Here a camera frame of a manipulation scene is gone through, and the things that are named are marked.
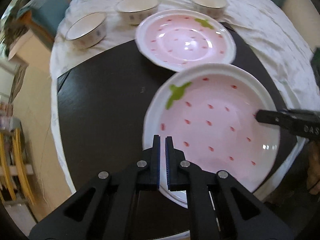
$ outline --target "wall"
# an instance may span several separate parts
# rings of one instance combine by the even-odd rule
[[[13,74],[9,73],[7,70],[4,70],[0,65],[0,96],[1,101],[7,102],[10,97]]]

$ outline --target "gold rim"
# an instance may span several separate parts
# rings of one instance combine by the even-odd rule
[[[78,21],[82,20],[83,18],[85,18],[85,17],[87,17],[87,16],[89,16],[89,15],[95,14],[95,13],[102,13],[102,14],[104,14],[104,16],[105,16],[104,19],[103,19],[103,21],[100,22],[97,27],[95,27],[94,29],[92,29],[92,30],[89,31],[88,33],[85,33],[85,34],[81,35],[81,36],[78,37],[78,38],[75,38],[75,39],[68,39],[68,38],[67,38],[69,31],[71,30],[71,28],[72,28]],[[90,13],[90,14],[88,14],[88,15],[80,18],[80,19],[77,20],[73,25],[71,25],[71,27],[70,27],[69,30],[67,31],[66,36],[65,36],[66,40],[67,40],[67,41],[75,41],[75,40],[77,40],[77,39],[79,39],[79,38],[82,38],[83,36],[85,36],[85,35],[93,32],[96,28],[98,28],[101,24],[103,24],[103,23],[105,22],[106,18],[107,18],[107,13],[106,13],[106,12],[94,12],[94,13]]]
[[[156,0],[156,1],[157,1],[157,4],[156,4],[155,6],[153,6],[153,7],[151,7],[151,8],[148,8],[148,9],[145,9],[145,10],[141,10],[141,11],[125,12],[125,11],[122,11],[122,10],[118,9],[118,4],[121,3],[122,1],[124,1],[124,0],[121,0],[120,2],[118,2],[118,3],[116,4],[116,11],[117,11],[117,12],[121,12],[121,13],[138,13],[138,12],[144,12],[144,11],[148,11],[148,10],[151,10],[151,9],[153,9],[153,8],[156,8],[156,7],[159,6],[159,4],[160,4],[160,1],[159,1],[159,0]]]
[[[211,8],[211,9],[225,9],[225,8],[227,8],[227,7],[229,6],[229,3],[228,3],[227,0],[225,0],[225,1],[226,1],[226,5],[223,6],[223,7],[210,7],[210,6],[205,6],[205,5],[202,5],[202,4],[200,4],[200,3],[197,3],[197,2],[194,1],[194,0],[191,0],[191,1],[192,1],[193,3],[195,3],[195,4],[197,4],[197,5],[200,5],[200,6],[206,7],[206,8]]]

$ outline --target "metal screw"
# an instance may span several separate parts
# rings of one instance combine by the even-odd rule
[[[226,171],[219,171],[218,176],[222,179],[225,179],[228,177],[228,173]]]
[[[187,167],[190,166],[190,162],[188,162],[188,161],[182,161],[182,162],[180,162],[180,165],[181,165],[182,167],[184,167],[184,168],[187,168]]]
[[[137,162],[137,166],[138,166],[138,167],[145,167],[145,166],[147,166],[147,162],[146,162],[146,161],[143,161],[143,160],[142,160],[142,161],[138,161],[138,162]]]
[[[100,179],[106,179],[109,176],[109,173],[107,173],[106,171],[102,171],[98,174],[98,177]]]

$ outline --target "plate rim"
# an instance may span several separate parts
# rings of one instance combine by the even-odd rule
[[[145,44],[143,42],[143,38],[144,38],[143,30],[145,28],[147,28],[151,23],[153,23],[153,21],[156,20],[158,17],[161,17],[161,16],[164,17],[164,16],[169,16],[169,15],[188,15],[191,17],[202,17],[203,19],[208,20],[210,23],[213,23],[214,25],[219,26],[220,29],[224,29],[225,35],[228,37],[227,49],[231,49],[232,52],[230,53],[230,56],[225,57],[222,62],[207,62],[207,63],[230,64],[234,61],[234,59],[236,57],[236,43],[235,43],[232,35],[230,34],[230,32],[227,30],[227,28],[225,26],[223,26],[220,22],[211,18],[210,16],[203,14],[203,13],[200,13],[200,12],[187,10],[187,9],[170,9],[170,10],[164,10],[161,12],[157,12],[157,13],[147,17],[137,27],[137,30],[135,33],[135,42],[137,44],[138,50],[142,55],[144,55],[146,58],[148,58],[152,63],[154,63],[160,67],[170,69],[175,72],[189,69],[189,68],[184,68],[181,66],[171,65],[170,63],[167,63],[167,62],[163,62],[162,60],[160,60],[156,56],[154,56],[151,52],[149,52],[148,48],[145,46]]]
[[[252,83],[251,86],[248,85],[247,82],[244,82],[247,86],[249,86],[255,93],[258,95],[260,100],[263,102],[264,106],[268,107],[268,110],[276,111],[276,106],[273,102],[273,99],[271,98],[268,90],[260,83],[259,80],[257,80],[252,74],[248,73],[247,71],[231,64],[224,64],[224,63],[206,63],[201,64],[196,67],[188,68],[182,72],[175,73],[172,77],[170,77],[155,93],[153,96],[151,103],[149,104],[149,107],[146,111],[144,122],[143,122],[143,134],[142,134],[142,147],[143,149],[148,149],[152,147],[152,138],[153,135],[150,136],[149,131],[152,130],[152,123],[159,123],[160,121],[160,114],[157,114],[158,112],[162,113],[163,109],[156,105],[156,102],[158,100],[163,101],[163,105],[165,105],[166,100],[168,99],[168,96],[166,95],[166,88],[174,83],[177,86],[183,85],[186,80],[183,78],[188,76],[189,80],[192,80],[194,78],[197,78],[199,76],[208,75],[208,74],[228,74],[235,72],[238,76],[242,77],[242,79],[236,78],[233,75],[233,78],[236,78],[242,82],[247,81]],[[277,145],[280,145],[280,127],[276,126],[270,126],[273,127],[275,132],[277,132]],[[276,160],[276,156],[278,153],[279,147],[277,147],[277,150],[275,151],[274,158],[272,161],[272,166],[274,165],[274,162]],[[174,201],[178,205],[187,208],[187,201],[185,199],[182,199],[181,196],[177,196],[176,192],[170,192],[167,188],[166,178],[165,181],[161,179],[161,172],[160,172],[160,187],[159,191],[169,198],[170,200]],[[260,187],[260,184],[257,185],[257,187],[252,191],[254,192]]]

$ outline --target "chair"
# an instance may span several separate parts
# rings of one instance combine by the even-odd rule
[[[31,0],[18,11],[17,19],[51,50],[57,28],[65,17],[70,2],[71,0]]]

